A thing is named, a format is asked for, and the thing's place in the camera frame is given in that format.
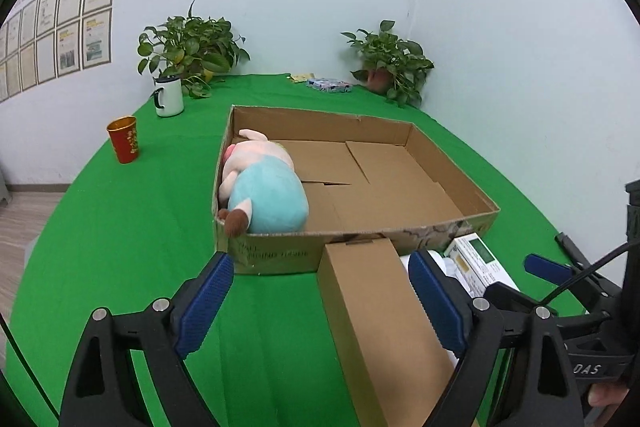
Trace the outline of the person's right hand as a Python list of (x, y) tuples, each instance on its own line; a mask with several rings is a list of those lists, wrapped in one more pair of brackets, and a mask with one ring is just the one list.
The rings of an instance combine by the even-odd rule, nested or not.
[(594, 384), (588, 393), (590, 407), (600, 409), (600, 415), (594, 421), (594, 427), (603, 427), (622, 404), (629, 389), (620, 383)]

